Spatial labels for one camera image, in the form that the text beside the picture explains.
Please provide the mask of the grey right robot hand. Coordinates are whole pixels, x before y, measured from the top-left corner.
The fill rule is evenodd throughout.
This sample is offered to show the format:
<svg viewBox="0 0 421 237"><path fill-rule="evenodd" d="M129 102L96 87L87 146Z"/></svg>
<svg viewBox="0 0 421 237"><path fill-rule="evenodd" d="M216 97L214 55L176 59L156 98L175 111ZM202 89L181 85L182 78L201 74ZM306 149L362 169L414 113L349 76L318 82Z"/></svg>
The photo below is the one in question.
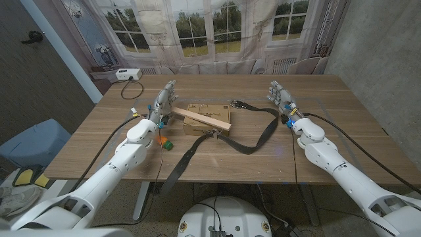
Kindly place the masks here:
<svg viewBox="0 0 421 237"><path fill-rule="evenodd" d="M267 98L272 101L282 113L282 123L291 128L304 115L300 112L296 99L277 81L271 81Z"/></svg>

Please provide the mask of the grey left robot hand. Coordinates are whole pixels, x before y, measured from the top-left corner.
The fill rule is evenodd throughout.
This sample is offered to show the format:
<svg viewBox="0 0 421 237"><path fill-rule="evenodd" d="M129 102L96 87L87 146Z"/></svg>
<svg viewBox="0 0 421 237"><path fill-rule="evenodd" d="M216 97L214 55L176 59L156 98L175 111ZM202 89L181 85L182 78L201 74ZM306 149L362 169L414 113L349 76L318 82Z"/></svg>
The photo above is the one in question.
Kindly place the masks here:
<svg viewBox="0 0 421 237"><path fill-rule="evenodd" d="M148 119L156 125L161 122L163 122L164 125L167 125L169 120L173 117L172 104L178 98L174 91L175 84L175 80L169 81L169 83L167 83L159 92L152 104Z"/></svg>

